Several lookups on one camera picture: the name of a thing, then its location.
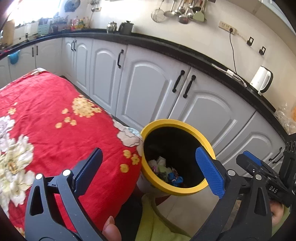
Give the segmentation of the right hand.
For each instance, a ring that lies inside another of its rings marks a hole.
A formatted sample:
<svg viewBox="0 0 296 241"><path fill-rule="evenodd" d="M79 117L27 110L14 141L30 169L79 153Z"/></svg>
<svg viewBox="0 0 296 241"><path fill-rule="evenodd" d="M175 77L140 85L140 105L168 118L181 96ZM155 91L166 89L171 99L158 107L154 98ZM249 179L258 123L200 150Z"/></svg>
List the right hand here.
<svg viewBox="0 0 296 241"><path fill-rule="evenodd" d="M271 210L271 221L272 226L276 226L280 223L283 215L284 215L284 207L281 203L271 200L270 202L270 210Z"/></svg>

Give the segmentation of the left hand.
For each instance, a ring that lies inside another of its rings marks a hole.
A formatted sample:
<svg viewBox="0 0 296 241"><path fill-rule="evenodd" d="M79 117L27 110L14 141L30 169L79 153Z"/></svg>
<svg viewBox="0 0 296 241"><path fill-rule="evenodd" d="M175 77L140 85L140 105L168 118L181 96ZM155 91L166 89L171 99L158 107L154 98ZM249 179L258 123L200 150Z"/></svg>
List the left hand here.
<svg viewBox="0 0 296 241"><path fill-rule="evenodd" d="M115 225L113 216L109 216L109 218L107 219L102 233L108 241L121 241L121 234L119 229Z"/></svg>

